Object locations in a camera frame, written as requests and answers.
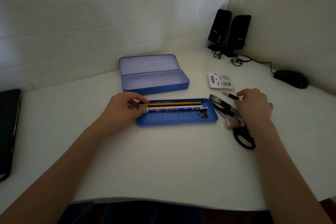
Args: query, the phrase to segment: speaker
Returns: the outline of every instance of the speaker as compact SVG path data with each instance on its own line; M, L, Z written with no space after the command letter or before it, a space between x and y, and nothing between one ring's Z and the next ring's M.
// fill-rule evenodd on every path
M208 40L217 45L221 45L224 41L225 34L229 28L230 21L231 21L231 12L219 9L217 11L215 20L213 21Z
M233 18L227 48L240 50L245 46L247 30L249 29L251 15L237 15Z

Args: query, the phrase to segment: person's left hand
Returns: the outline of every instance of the person's left hand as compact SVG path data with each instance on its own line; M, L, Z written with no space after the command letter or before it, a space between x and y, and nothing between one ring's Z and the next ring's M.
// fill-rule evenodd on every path
M134 99L149 103L148 99L135 92L121 92L111 97L105 110L95 121L100 131L108 136L147 113L146 110L133 110L133 107L138 106Z

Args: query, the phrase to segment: person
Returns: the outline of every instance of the person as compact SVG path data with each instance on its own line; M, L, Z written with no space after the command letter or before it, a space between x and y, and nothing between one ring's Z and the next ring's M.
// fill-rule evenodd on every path
M271 121L273 105L258 89L239 91L241 117L256 143L264 197L274 223L332 223L286 152ZM145 113L133 110L132 92L118 93L70 148L1 215L0 223L57 223L71 202L100 144Z

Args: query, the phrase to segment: white tabletop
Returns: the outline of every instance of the white tabletop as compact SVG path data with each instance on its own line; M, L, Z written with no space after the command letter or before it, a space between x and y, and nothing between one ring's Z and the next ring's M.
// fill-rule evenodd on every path
M207 74L229 75L236 91L259 88L275 106L272 120L319 200L336 195L336 98L309 86L296 89L254 62L217 60L204 48L177 55L187 90L148 99L208 98ZM26 92L22 98L12 172L0 183L0 213L46 171L122 90L119 71ZM74 202L147 199L217 209L265 209L256 155L234 139L223 118L214 124L138 127L134 122L98 150Z

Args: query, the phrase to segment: pencil case tray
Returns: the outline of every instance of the pencil case tray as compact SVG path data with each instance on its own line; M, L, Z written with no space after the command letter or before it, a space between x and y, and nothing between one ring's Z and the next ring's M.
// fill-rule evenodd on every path
M123 91L147 95L189 87L175 55L127 57L119 62Z
M212 104L207 98L197 99L165 99L165 100L151 100L151 102L194 102L202 101L203 107L208 107L206 110L190 110L190 111L173 111L173 112L149 112L139 118L136 122L139 126L163 126L163 125L178 125L178 124L199 124L199 123L213 123L218 120L217 113L212 107Z

